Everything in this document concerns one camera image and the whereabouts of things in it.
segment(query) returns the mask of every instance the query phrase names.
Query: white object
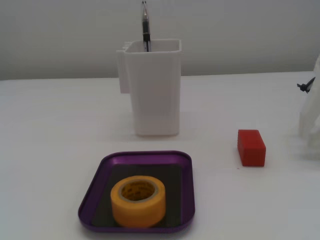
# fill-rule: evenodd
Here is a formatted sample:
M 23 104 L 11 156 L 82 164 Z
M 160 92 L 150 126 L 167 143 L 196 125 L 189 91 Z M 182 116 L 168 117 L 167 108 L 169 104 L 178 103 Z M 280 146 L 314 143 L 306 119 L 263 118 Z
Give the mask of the white object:
M 181 40 L 127 43 L 117 51 L 121 93 L 130 93 L 137 135 L 176 135 L 179 132 Z
M 319 157 L 305 152 L 294 121 L 307 96 L 294 83 L 313 77 L 313 71 L 182 76 L 180 134 L 147 139 L 134 134 L 130 96 L 119 93 L 118 78 L 0 81 L 1 239 L 319 240 Z M 242 167 L 238 129 L 259 129 L 264 167 Z M 84 229 L 78 208 L 101 159 L 149 150 L 192 157 L 189 229 L 179 235 Z
M 312 131 L 315 122 L 320 116 L 320 56 L 314 66 L 315 79 L 308 97 L 300 113 L 299 133 L 308 139 L 308 145 L 320 143 L 320 129 Z

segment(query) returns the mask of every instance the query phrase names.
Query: white table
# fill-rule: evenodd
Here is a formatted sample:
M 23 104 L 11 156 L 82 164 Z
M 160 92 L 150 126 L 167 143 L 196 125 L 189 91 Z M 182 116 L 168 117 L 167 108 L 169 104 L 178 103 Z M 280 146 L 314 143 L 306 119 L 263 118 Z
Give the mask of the white table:
M 180 134 L 134 135 L 117 78 L 0 81 L 0 238 L 320 239 L 320 153 L 298 137 L 313 72 L 188 76 Z M 238 129 L 258 129 L 265 167 L 242 167 Z M 176 235 L 95 233 L 78 207 L 103 157 L 179 150 L 193 162 L 195 216 Z

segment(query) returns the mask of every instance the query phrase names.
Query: yellow masking tape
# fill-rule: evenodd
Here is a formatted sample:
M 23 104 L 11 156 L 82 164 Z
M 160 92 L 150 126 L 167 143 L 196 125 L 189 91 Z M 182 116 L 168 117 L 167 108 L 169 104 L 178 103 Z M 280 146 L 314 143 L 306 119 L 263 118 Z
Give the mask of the yellow masking tape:
M 111 190 L 112 214 L 123 227 L 148 228 L 166 214 L 164 184 L 152 176 L 130 176 Z

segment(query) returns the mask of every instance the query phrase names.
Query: red block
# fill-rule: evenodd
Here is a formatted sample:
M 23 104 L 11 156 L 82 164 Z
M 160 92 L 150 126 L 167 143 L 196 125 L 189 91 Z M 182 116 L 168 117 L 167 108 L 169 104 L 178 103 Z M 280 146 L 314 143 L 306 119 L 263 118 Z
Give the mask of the red block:
M 258 130 L 238 131 L 238 151 L 244 167 L 263 167 L 266 146 Z

